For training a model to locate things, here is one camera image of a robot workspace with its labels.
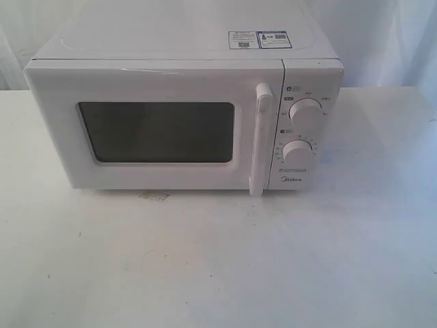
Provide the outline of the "white microwave door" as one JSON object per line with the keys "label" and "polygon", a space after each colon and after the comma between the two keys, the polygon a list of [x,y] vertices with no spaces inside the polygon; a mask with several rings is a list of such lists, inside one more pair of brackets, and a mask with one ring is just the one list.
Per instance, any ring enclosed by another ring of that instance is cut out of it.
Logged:
{"label": "white microwave door", "polygon": [[279,59],[35,59],[25,76],[76,189],[268,188]]}

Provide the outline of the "white microwave oven body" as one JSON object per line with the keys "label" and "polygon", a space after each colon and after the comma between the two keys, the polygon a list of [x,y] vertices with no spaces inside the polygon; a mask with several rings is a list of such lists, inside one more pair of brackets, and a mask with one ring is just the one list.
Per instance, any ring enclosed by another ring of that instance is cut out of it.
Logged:
{"label": "white microwave oven body", "polygon": [[[229,31],[286,31],[292,48],[230,49]],[[319,152],[323,126],[343,77],[343,66],[320,30],[291,19],[270,24],[211,18],[184,20],[181,16],[128,18],[120,23],[79,20],[50,40],[31,62],[35,59],[281,60],[283,87],[266,190],[306,187]],[[294,124],[290,120],[290,107],[304,98],[321,104],[324,114],[321,122]],[[283,147],[293,140],[310,144],[313,153],[310,163],[285,163]]]}

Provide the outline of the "lower white control knob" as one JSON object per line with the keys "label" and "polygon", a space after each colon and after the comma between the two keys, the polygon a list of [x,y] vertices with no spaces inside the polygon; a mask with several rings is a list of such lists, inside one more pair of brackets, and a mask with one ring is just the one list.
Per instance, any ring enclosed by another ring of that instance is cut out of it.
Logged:
{"label": "lower white control knob", "polygon": [[312,148],[303,140],[293,140],[284,145],[283,159],[290,165],[304,165],[310,163],[313,157]]}

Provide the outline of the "white control knob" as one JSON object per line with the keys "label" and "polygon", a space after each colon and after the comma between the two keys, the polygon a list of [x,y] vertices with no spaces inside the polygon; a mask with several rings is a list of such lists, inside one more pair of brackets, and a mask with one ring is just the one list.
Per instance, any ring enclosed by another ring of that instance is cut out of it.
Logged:
{"label": "white control knob", "polygon": [[312,98],[296,101],[289,110],[290,120],[294,124],[309,124],[322,121],[324,114],[321,104]]}
{"label": "white control knob", "polygon": [[312,148],[303,140],[293,140],[284,145],[283,159],[290,165],[304,165],[310,163],[313,157]]}

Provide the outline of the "upper white control knob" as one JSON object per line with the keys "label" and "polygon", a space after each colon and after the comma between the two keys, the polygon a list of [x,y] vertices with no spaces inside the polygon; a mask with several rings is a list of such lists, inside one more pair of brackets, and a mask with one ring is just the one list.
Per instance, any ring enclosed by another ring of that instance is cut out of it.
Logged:
{"label": "upper white control knob", "polygon": [[321,104],[312,98],[296,101],[289,110],[290,120],[294,124],[309,124],[322,121],[324,114]]}

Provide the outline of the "right blue info sticker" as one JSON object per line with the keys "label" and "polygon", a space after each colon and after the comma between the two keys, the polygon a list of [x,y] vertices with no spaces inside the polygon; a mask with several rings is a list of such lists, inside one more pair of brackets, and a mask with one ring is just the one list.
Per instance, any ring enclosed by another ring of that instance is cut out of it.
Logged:
{"label": "right blue info sticker", "polygon": [[260,49],[291,49],[286,31],[257,31]]}

